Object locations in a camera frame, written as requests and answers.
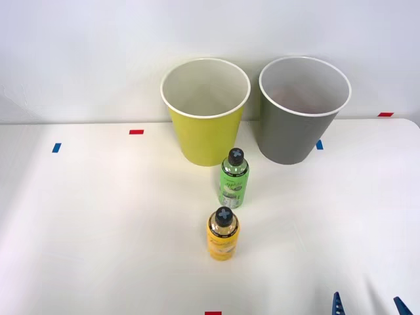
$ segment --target black bottle cap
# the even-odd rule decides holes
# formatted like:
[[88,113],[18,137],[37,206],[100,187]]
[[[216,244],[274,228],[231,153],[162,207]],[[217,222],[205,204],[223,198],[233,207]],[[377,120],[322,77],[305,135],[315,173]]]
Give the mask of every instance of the black bottle cap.
[[230,226],[234,220],[234,214],[228,207],[218,208],[215,216],[217,225],[221,226],[222,228]]
[[239,148],[231,149],[229,151],[228,161],[233,166],[241,165],[243,162],[243,151]]

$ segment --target green label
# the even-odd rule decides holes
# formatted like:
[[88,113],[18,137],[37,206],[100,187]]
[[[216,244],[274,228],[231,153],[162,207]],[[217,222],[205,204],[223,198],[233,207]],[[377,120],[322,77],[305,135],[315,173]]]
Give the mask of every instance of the green label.
[[249,168],[240,176],[226,174],[223,168],[221,169],[219,201],[222,205],[235,209],[242,204],[248,175]]

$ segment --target yellow cup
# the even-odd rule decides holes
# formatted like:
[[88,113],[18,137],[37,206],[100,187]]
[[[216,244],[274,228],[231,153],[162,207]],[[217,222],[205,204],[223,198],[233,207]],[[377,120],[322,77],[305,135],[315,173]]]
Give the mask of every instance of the yellow cup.
[[223,161],[234,147],[250,91],[241,68],[216,58],[185,62],[163,78],[162,99],[189,161],[202,166]]

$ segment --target white cup rim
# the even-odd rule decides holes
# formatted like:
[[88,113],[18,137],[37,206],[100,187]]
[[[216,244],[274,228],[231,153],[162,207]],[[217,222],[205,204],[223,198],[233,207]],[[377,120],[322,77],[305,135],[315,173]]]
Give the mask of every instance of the white cup rim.
[[[170,103],[167,101],[167,99],[165,98],[165,95],[163,94],[163,84],[165,83],[165,81],[166,81],[166,79],[168,78],[168,76],[175,70],[175,69],[177,69],[178,67],[181,67],[181,66],[183,66],[183,65],[185,65],[185,64],[189,64],[189,63],[191,63],[191,62],[195,62],[195,61],[199,61],[199,60],[214,60],[214,61],[219,61],[219,62],[224,62],[225,64],[228,64],[228,65],[230,65],[230,66],[233,66],[234,68],[236,68],[236,69],[238,69],[242,74],[243,74],[243,76],[246,78],[246,80],[247,80],[247,94],[245,95],[245,98],[242,100],[242,102],[240,102],[240,104],[239,105],[237,105],[235,108],[232,108],[231,110],[229,110],[229,111],[227,111],[227,112],[225,112],[225,113],[221,113],[221,114],[218,114],[218,115],[211,115],[211,116],[200,116],[200,115],[191,115],[191,114],[188,114],[188,113],[185,113],[185,112],[182,112],[182,111],[180,111],[180,110],[178,110],[178,109],[176,109],[175,107],[173,107],[172,105],[170,105]],[[204,58],[195,58],[195,59],[191,59],[191,60],[187,60],[187,61],[185,61],[185,62],[182,62],[182,63],[180,63],[180,64],[177,64],[176,66],[174,66],[174,67],[172,67],[164,76],[163,76],[163,79],[162,79],[162,81],[161,81],[161,84],[160,84],[160,95],[161,95],[161,97],[162,97],[162,99],[163,99],[163,101],[165,102],[165,104],[170,108],[170,109],[172,109],[174,112],[176,112],[176,113],[178,113],[178,114],[180,114],[180,115],[183,115],[183,116],[186,116],[186,117],[190,117],[190,118],[197,118],[197,119],[214,119],[214,118],[220,118],[220,117],[223,117],[223,116],[227,116],[227,115],[229,115],[229,114],[231,114],[231,113],[233,113],[233,112],[235,112],[235,111],[237,111],[237,110],[239,110],[245,103],[246,103],[246,101],[248,100],[248,98],[249,98],[249,95],[250,95],[250,93],[251,93],[251,82],[250,82],[250,80],[249,80],[249,78],[248,78],[248,75],[240,68],[240,67],[238,67],[237,65],[235,65],[235,64],[233,64],[233,63],[231,63],[231,62],[229,62],[229,61],[226,61],[226,60],[223,60],[223,59],[219,59],[219,58],[210,58],[210,57],[204,57]]]
[[[266,93],[266,91],[264,90],[263,87],[263,83],[262,83],[262,78],[263,78],[263,74],[265,72],[265,70],[267,70],[269,67],[271,67],[273,64],[286,60],[286,59],[309,59],[309,60],[313,60],[313,61],[317,61],[317,62],[321,62],[322,64],[325,64],[326,66],[329,66],[330,68],[333,68],[335,71],[337,71],[342,77],[343,79],[346,81],[347,86],[348,86],[348,97],[346,99],[346,101],[344,102],[343,105],[341,105],[340,107],[336,108],[335,110],[332,110],[330,112],[326,112],[326,113],[320,113],[320,114],[307,114],[307,113],[301,113],[301,112],[296,112],[294,110],[290,110],[289,108],[286,108],[280,104],[278,104],[277,102],[275,102],[272,98],[269,97],[269,95]],[[324,116],[329,116],[329,115],[333,115],[338,113],[340,110],[342,110],[347,103],[349,102],[349,100],[351,99],[352,96],[352,86],[350,84],[350,81],[347,79],[346,75],[337,67],[333,66],[332,64],[317,59],[317,58],[313,58],[313,57],[308,57],[308,56],[287,56],[287,57],[281,57],[279,59],[275,59],[273,61],[271,61],[269,64],[267,64],[261,71],[260,76],[259,76],[259,86],[260,86],[260,90],[261,93],[275,106],[277,106],[278,108],[280,108],[281,110],[284,110],[285,112],[291,113],[293,115],[298,115],[298,116],[305,116],[305,117],[324,117]]]

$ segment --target bottle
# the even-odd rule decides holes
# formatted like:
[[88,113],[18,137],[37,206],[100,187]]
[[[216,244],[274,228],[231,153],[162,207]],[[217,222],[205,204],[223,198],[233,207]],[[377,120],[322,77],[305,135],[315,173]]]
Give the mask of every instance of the bottle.
[[233,148],[222,162],[220,173],[219,201],[231,209],[239,207],[243,202],[247,187],[249,166],[243,158],[243,151]]
[[232,258],[239,231],[239,220],[228,207],[220,207],[213,212],[207,222],[207,246],[210,255],[218,261]]

